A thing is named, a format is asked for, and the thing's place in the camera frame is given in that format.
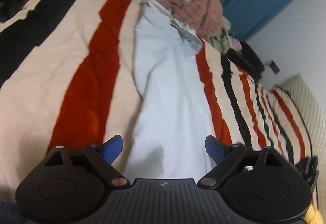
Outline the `pink fluffy blanket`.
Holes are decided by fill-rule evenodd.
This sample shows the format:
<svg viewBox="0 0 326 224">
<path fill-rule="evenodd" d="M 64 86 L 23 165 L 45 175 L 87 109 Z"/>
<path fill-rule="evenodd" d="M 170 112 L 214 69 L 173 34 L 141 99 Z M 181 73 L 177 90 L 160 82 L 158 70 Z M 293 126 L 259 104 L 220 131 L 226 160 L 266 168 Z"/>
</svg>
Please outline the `pink fluffy blanket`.
<svg viewBox="0 0 326 224">
<path fill-rule="evenodd" d="M 172 17 L 208 40 L 221 31 L 223 7 L 220 0 L 156 0 Z"/>
</svg>

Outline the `striped fleece blanket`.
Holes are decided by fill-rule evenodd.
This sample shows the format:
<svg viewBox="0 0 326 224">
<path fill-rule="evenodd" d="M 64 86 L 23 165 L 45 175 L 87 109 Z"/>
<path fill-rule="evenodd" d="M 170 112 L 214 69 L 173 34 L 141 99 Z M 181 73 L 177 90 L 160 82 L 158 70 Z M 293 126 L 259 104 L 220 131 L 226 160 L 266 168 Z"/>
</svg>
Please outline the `striped fleece blanket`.
<svg viewBox="0 0 326 224">
<path fill-rule="evenodd" d="M 211 135 L 246 154 L 218 189 L 125 176 L 143 102 L 142 2 L 32 0 L 1 25 L 1 223 L 322 223 L 316 190 L 295 167 L 314 155 L 290 94 L 264 89 L 198 36 Z M 82 152 L 115 135 L 124 189 L 110 189 Z"/>
</svg>

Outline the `white t-shirt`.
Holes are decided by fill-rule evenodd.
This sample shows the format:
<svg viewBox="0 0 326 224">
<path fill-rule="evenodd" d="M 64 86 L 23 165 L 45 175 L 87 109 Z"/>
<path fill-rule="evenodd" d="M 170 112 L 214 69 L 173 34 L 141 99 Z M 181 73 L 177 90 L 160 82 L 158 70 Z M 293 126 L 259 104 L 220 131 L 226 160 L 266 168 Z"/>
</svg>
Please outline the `white t-shirt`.
<svg viewBox="0 0 326 224">
<path fill-rule="evenodd" d="M 192 178 L 212 168 L 212 122 L 196 56 L 203 44 L 155 0 L 143 0 L 135 27 L 134 79 L 143 102 L 124 170 L 129 179 Z"/>
</svg>

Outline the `wall socket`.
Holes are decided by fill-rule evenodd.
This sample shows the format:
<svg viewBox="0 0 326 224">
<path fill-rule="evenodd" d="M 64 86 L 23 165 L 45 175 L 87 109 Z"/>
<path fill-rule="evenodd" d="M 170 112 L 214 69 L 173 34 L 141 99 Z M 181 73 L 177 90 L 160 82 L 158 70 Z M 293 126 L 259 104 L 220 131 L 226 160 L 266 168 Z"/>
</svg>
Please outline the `wall socket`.
<svg viewBox="0 0 326 224">
<path fill-rule="evenodd" d="M 277 75 L 280 72 L 279 67 L 276 65 L 276 63 L 273 60 L 269 62 L 268 66 L 275 75 Z"/>
</svg>

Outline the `black device on bed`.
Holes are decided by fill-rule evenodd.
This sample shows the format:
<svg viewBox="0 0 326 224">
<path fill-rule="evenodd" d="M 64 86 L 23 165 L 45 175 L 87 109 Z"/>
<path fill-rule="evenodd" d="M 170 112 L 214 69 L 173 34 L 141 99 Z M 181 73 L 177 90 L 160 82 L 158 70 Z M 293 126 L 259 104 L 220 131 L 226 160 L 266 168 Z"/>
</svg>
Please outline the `black device on bed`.
<svg viewBox="0 0 326 224">
<path fill-rule="evenodd" d="M 319 176 L 318 157 L 305 157 L 295 165 L 298 173 L 307 182 L 311 190 L 314 191 Z"/>
</svg>

